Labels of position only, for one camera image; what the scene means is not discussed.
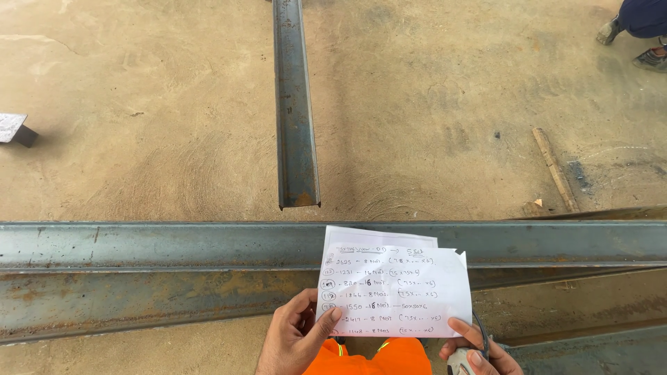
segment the concrete floor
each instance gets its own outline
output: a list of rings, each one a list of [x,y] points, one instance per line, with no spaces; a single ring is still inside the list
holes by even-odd
[[[619,4],[303,0],[322,207],[281,212],[268,2],[5,1],[0,111],[40,138],[0,147],[0,220],[564,212],[535,126],[583,210],[665,203],[665,77],[630,63],[657,42],[594,40]],[[2,347],[0,373],[249,374],[267,323]]]

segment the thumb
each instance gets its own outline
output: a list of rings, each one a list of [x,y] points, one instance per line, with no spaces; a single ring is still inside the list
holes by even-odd
[[[302,342],[308,348],[317,348],[322,346],[324,340],[329,337],[331,331],[334,330],[334,327],[340,320],[340,317],[343,316],[343,312],[339,308],[330,308],[322,316],[319,317],[317,322],[313,325],[313,328],[305,335]]]
[[[468,350],[466,354],[468,363],[472,367],[472,370],[477,375],[500,375],[495,367],[493,367],[489,361],[485,360],[484,357],[477,350]]]

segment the cable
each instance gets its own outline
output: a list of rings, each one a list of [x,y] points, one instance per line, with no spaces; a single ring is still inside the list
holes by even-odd
[[[480,317],[477,316],[475,310],[472,310],[472,315],[477,320],[477,324],[480,326],[480,331],[482,331],[482,340],[484,341],[484,353],[482,354],[484,355],[484,359],[489,360],[489,336],[486,334],[486,328],[484,328],[484,325],[482,324]]]

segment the dark blue pants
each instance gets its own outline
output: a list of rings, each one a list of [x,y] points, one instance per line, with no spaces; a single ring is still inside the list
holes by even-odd
[[[667,0],[625,0],[618,21],[633,37],[663,36],[667,34]]]

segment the hand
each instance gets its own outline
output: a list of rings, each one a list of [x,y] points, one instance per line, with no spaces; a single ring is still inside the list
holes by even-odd
[[[255,375],[301,375],[340,320],[339,308],[315,321],[317,289],[306,289],[273,313]]]
[[[447,360],[455,351],[456,348],[477,348],[484,349],[484,341],[482,338],[482,331],[479,327],[470,326],[463,320],[450,318],[447,324],[453,330],[461,334],[463,337],[448,338],[445,344],[440,349],[440,358]],[[489,339],[489,361],[477,350],[468,350],[466,355],[472,370],[477,375],[523,375],[524,371],[518,363],[498,344]]]

